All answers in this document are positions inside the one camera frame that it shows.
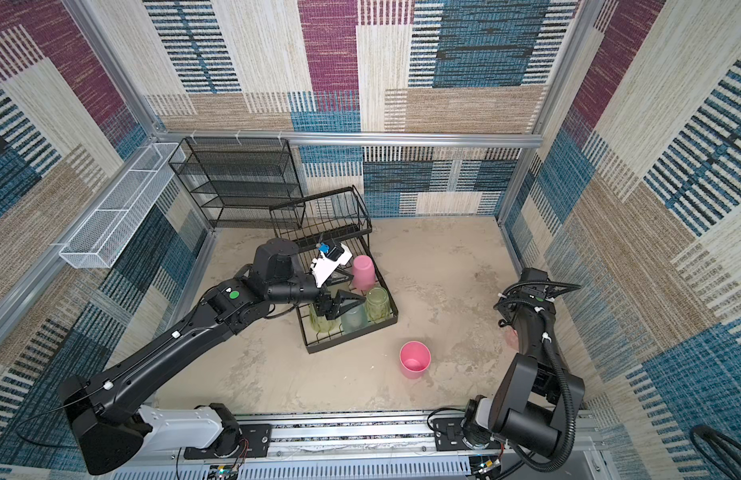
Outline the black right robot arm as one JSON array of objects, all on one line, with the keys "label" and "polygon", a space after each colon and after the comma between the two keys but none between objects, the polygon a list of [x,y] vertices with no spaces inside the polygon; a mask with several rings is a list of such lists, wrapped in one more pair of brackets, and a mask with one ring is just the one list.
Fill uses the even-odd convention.
[{"label": "black right robot arm", "polygon": [[566,463],[586,387],[560,354],[555,300],[579,289],[527,267],[520,280],[500,294],[494,305],[501,316],[499,326],[513,330],[519,351],[496,395],[479,395],[469,402],[462,430],[470,448],[504,441],[524,464],[540,472]]}]

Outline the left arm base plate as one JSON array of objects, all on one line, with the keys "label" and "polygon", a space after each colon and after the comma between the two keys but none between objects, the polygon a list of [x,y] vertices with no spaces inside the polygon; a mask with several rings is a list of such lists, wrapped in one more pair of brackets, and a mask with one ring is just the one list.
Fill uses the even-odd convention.
[{"label": "left arm base plate", "polygon": [[244,424],[226,428],[204,449],[186,448],[184,460],[227,460],[263,458],[268,455],[272,424]]}]

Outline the teal translucent cup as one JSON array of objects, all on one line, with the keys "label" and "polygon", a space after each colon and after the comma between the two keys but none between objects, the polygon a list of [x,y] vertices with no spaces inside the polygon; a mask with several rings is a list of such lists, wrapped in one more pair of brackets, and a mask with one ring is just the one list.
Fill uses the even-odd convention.
[{"label": "teal translucent cup", "polygon": [[364,307],[364,304],[360,304],[340,316],[340,325],[342,325],[342,333],[344,334],[366,328],[368,326],[368,316],[366,316],[366,307]]}]

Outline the bright green translucent cup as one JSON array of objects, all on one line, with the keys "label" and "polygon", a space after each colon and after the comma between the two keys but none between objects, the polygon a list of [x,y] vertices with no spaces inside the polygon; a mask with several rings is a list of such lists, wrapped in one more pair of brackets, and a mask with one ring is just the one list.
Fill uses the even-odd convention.
[{"label": "bright green translucent cup", "polygon": [[381,286],[372,288],[366,294],[366,315],[373,323],[380,323],[392,315],[391,300],[388,291]]}]

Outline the pale green translucent cup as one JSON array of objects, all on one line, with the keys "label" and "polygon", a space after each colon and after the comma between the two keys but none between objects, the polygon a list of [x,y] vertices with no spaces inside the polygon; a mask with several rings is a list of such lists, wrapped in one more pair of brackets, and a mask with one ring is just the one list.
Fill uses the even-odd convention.
[{"label": "pale green translucent cup", "polygon": [[352,280],[354,280],[354,275],[352,275],[352,272],[344,268],[338,268],[337,270],[334,270],[334,272],[332,272],[332,275],[330,276],[330,286],[351,284]]}]

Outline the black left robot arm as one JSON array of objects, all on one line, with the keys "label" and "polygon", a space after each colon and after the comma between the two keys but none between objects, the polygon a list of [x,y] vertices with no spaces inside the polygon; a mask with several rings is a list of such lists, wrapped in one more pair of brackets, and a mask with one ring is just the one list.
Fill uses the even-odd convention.
[{"label": "black left robot arm", "polygon": [[146,400],[206,352],[254,322],[272,318],[278,305],[314,306],[334,320],[364,303],[364,297],[328,291],[332,274],[350,263],[344,242],[328,240],[304,269],[292,240],[274,238],[256,248],[252,263],[206,290],[182,320],[111,368],[58,388],[62,409],[89,474],[104,475],[140,452],[194,449],[214,457],[240,455],[244,436],[222,403],[189,410],[160,410]]}]

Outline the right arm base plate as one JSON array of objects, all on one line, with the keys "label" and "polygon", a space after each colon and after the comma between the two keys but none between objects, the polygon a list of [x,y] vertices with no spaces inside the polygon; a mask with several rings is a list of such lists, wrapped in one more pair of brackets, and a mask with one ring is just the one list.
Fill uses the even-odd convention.
[{"label": "right arm base plate", "polygon": [[435,416],[427,420],[438,451],[500,451],[506,445],[499,436],[464,418]]}]

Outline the pink cup edge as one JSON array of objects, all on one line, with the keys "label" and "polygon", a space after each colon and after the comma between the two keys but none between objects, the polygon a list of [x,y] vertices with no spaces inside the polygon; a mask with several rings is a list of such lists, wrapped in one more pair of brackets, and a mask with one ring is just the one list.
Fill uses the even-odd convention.
[{"label": "pink cup edge", "polygon": [[352,275],[354,275],[352,286],[362,292],[370,291],[377,283],[376,267],[368,255],[359,255],[354,258]]}]

